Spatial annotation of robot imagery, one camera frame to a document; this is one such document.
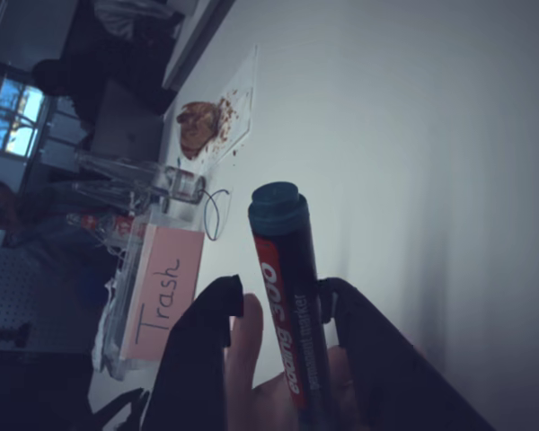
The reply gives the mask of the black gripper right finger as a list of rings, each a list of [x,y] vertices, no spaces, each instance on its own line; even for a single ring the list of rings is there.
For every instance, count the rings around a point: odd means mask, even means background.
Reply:
[[[393,324],[347,281],[318,282],[335,320],[362,423],[372,430],[492,430]]]

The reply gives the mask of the person's left hand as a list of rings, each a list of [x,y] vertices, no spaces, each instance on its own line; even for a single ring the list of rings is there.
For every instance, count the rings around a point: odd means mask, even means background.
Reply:
[[[225,358],[225,398],[229,430],[297,430],[296,409],[287,379],[279,374],[258,386],[253,377],[263,335],[263,311],[254,294],[243,298],[243,317],[234,321]],[[331,387],[341,430],[365,430],[360,423],[346,351],[328,350]]]

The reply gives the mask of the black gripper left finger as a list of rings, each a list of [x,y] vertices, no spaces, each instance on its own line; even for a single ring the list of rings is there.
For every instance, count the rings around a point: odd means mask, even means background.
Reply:
[[[172,327],[146,409],[143,430],[226,430],[224,349],[229,319],[243,316],[237,275],[219,277]]]

